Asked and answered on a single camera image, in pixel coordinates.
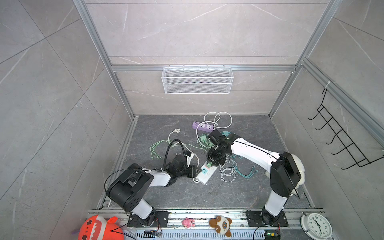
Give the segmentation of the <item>white pastel power strip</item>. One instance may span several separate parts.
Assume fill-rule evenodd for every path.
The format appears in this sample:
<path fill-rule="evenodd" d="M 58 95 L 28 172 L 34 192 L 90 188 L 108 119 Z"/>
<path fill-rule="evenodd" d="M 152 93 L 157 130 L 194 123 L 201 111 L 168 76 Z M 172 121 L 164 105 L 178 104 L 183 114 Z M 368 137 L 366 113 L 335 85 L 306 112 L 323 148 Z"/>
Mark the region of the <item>white pastel power strip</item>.
<path fill-rule="evenodd" d="M 193 178 L 195 183 L 201 183 L 203 185 L 206 185 L 209 179 L 212 177 L 212 175 L 217 170 L 218 165 L 216 165 L 213 162 L 206 161 L 202 167 L 201 171 L 197 175 L 197 177 Z"/>

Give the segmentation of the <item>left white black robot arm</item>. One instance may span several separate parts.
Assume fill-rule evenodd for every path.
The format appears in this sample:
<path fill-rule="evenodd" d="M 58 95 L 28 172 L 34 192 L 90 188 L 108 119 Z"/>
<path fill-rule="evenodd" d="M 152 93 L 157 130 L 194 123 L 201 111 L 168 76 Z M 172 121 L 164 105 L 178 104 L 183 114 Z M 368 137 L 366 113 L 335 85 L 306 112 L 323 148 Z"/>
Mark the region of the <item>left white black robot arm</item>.
<path fill-rule="evenodd" d="M 169 151 L 174 143 L 179 143 L 182 153 L 168 163 Z M 121 175 L 111 184 L 104 184 L 105 193 L 125 212 L 135 215 L 143 226 L 149 227 L 155 221 L 156 210 L 144 200 L 148 188 L 170 187 L 180 178 L 196 178 L 200 170 L 197 165 L 191 164 L 194 157 L 195 154 L 180 140 L 172 140 L 167 147 L 161 169 L 150 170 L 132 164 L 126 169 L 117 170 L 113 174 L 120 172 Z"/>

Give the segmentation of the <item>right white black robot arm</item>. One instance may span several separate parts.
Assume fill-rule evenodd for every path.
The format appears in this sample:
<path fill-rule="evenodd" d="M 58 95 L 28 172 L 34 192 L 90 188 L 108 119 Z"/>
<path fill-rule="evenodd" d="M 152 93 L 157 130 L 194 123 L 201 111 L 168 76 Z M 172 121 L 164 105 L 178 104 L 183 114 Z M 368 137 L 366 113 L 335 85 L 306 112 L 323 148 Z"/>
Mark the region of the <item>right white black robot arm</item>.
<path fill-rule="evenodd" d="M 207 153 L 209 162 L 223 166 L 229 156 L 237 155 L 266 171 L 271 193 L 260 217 L 264 226 L 276 224 L 288 199 L 305 182 L 305 167 L 300 158 L 288 152 L 280 154 L 263 149 L 236 134 L 225 136 L 218 130 L 212 131 L 209 139 L 214 145 Z"/>

